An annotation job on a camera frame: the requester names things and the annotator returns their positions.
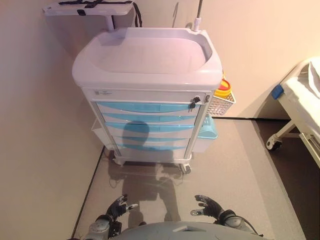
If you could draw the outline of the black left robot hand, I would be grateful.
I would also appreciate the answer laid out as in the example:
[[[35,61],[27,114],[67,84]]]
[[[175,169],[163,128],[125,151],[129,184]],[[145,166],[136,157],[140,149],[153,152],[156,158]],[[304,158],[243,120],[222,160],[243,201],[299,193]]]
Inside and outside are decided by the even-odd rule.
[[[115,221],[118,217],[124,215],[125,213],[138,208],[138,203],[128,204],[128,195],[123,194],[118,197],[107,209],[106,215],[109,216],[113,221]]]

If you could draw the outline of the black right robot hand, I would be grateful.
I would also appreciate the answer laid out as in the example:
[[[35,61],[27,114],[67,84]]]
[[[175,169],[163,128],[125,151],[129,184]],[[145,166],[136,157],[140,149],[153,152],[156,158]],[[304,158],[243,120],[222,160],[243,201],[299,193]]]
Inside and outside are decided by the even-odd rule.
[[[202,208],[191,210],[191,216],[209,216],[218,220],[221,213],[224,212],[221,205],[217,203],[215,200],[211,199],[210,197],[205,195],[195,195],[194,197],[195,200],[199,202],[198,206]]]

